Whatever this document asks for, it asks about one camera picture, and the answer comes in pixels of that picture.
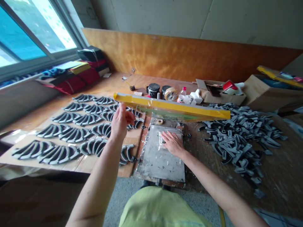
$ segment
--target person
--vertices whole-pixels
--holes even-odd
[[[135,116],[120,103],[114,114],[111,136],[85,183],[66,226],[102,226],[115,187],[121,148],[128,124]],[[223,180],[187,152],[176,136],[162,133],[164,146],[180,158],[227,213],[234,226],[268,226]],[[176,193],[144,187],[126,203],[119,226],[212,226]]]

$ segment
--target wall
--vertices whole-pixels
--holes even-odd
[[[91,0],[104,29],[303,49],[302,0]],[[303,74],[303,56],[286,69]]]
[[[85,41],[86,45],[88,43],[86,41],[85,36],[81,28],[97,28],[100,29],[101,26],[99,24],[98,18],[93,10],[93,6],[89,0],[62,0],[64,6],[67,9],[67,12],[73,23],[76,25],[78,32],[80,33],[82,39]]]
[[[0,128],[59,95],[59,91],[27,79],[0,90]]]

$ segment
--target concrete floor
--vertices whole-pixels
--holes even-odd
[[[119,225],[125,204],[142,185],[143,180],[134,177],[117,179],[106,211],[104,227]],[[214,227],[221,227],[219,208],[212,197],[204,193],[188,192],[181,189],[174,189],[174,192],[178,193],[195,212],[203,215]]]
[[[116,186],[106,211],[104,227],[118,226],[123,209],[129,198],[137,192],[143,185],[143,180],[139,178],[118,178]],[[203,215],[214,227],[221,227],[221,218],[218,204],[213,198],[204,193],[173,189],[178,193],[197,213]],[[270,212],[255,209],[257,213],[271,227],[299,227],[303,226],[303,221],[293,218],[285,218]],[[233,227],[230,219],[224,212],[226,227]]]

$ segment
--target window frame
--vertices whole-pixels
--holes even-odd
[[[48,49],[40,42],[40,40],[32,33],[32,31],[25,25],[25,23],[17,16],[13,9],[5,1],[0,1],[0,6],[6,11],[6,13],[11,16],[11,18],[29,36],[29,38],[31,38],[33,42],[46,54],[45,57],[40,57],[29,61],[21,61],[1,67],[0,82],[14,76],[21,76],[34,71],[39,71],[43,68],[51,67],[56,64],[77,60],[79,57],[76,51],[78,49],[84,49],[87,47],[62,0],[49,0],[49,2],[52,4],[54,10],[58,14],[60,20],[64,24],[66,30],[69,32],[77,47],[50,53]]]

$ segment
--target plywood wall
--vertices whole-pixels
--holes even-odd
[[[264,65],[283,69],[303,50],[83,28],[111,70],[183,81],[245,81]]]

